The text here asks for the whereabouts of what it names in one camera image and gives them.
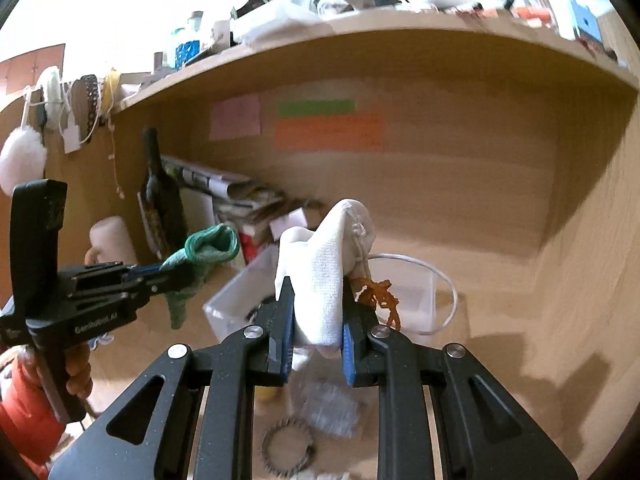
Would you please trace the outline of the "orange sleeve forearm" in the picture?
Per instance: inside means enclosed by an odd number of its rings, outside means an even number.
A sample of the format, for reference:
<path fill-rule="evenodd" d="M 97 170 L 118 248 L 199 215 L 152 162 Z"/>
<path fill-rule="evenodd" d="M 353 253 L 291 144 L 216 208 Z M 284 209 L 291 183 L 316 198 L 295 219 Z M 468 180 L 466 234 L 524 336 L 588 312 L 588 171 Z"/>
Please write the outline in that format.
<path fill-rule="evenodd" d="M 35 358 L 22 350 L 12 365 L 12 378 L 1 400 L 1 429 L 39 479 L 47 479 L 48 463 L 65 426 L 50 407 L 40 384 Z"/>

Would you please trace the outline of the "person's left hand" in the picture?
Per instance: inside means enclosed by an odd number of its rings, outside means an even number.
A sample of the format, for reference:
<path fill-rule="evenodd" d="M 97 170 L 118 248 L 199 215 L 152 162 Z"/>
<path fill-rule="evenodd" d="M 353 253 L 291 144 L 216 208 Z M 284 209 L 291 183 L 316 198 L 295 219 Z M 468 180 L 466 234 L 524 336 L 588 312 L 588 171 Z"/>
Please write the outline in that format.
<path fill-rule="evenodd" d="M 65 368 L 70 375 L 70 379 L 66 382 L 66 390 L 81 400 L 87 400 L 93 389 L 89 360 L 90 348 L 86 342 L 65 351 Z M 17 362 L 23 367 L 27 380 L 41 389 L 42 374 L 35 351 L 24 347 L 17 355 Z"/>

